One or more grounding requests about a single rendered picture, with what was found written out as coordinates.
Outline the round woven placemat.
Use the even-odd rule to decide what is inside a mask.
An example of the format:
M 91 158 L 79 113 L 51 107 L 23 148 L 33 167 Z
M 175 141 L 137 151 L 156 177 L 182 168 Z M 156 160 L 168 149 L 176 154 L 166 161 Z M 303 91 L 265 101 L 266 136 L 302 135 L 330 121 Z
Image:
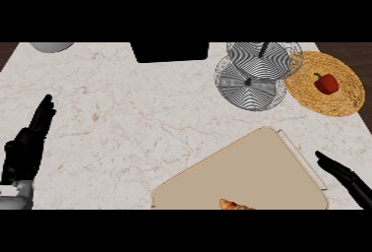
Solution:
M 355 73 L 330 55 L 317 51 L 303 51 L 302 55 L 302 67 L 284 80 L 290 96 L 321 115 L 343 117 L 357 113 L 364 89 Z

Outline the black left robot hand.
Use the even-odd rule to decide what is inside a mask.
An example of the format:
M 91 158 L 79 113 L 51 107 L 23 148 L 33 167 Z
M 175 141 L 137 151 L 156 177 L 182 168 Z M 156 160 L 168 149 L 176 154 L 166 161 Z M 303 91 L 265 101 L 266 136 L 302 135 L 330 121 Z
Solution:
M 51 95 L 47 94 L 33 113 L 30 124 L 4 145 L 4 163 L 0 185 L 33 180 L 38 174 L 51 118 L 55 114 Z

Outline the red bell pepper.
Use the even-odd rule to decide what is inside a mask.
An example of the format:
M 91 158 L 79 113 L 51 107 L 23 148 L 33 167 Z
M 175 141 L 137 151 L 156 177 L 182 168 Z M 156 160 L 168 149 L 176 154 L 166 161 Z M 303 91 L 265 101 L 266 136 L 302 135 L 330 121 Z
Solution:
M 333 94 L 337 91 L 337 82 L 333 75 L 315 73 L 315 76 L 318 77 L 314 81 L 315 88 L 324 95 Z

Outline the golden croissant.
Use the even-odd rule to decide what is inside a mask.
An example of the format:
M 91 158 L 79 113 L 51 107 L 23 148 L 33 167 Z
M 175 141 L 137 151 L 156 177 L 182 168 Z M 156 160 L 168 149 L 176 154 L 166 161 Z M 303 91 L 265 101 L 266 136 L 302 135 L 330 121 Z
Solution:
M 222 210 L 249 210 L 246 205 L 238 205 L 235 202 L 228 201 L 227 199 L 219 200 L 219 208 Z

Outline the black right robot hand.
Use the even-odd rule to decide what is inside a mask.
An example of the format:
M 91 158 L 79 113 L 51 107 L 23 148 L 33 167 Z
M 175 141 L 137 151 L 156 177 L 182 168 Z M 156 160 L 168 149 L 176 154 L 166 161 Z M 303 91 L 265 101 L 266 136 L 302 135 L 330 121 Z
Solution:
M 372 188 L 365 185 L 355 172 L 339 162 L 315 151 L 320 168 L 333 176 L 343 186 L 354 202 L 362 210 L 372 211 Z

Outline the black appliance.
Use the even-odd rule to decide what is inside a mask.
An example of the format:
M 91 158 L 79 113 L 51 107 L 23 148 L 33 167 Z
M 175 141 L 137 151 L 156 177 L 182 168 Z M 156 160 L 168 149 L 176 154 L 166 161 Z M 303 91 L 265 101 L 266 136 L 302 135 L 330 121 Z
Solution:
M 131 48 L 138 63 L 204 60 L 209 43 L 169 41 L 132 42 Z

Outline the beige tray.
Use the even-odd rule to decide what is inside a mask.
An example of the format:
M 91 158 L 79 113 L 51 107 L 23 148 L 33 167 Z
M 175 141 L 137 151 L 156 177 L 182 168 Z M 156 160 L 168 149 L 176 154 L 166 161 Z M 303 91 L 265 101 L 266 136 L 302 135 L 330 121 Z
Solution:
M 168 179 L 151 192 L 157 210 L 215 210 L 225 199 L 255 210 L 323 210 L 320 183 L 277 131 L 262 127 Z

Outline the grey round bowl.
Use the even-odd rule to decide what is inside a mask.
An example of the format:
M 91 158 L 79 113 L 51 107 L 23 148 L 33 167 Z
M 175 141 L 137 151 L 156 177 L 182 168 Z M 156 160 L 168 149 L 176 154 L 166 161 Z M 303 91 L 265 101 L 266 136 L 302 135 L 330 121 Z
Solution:
M 64 50 L 72 45 L 72 42 L 32 42 L 32 48 L 42 53 L 55 53 Z

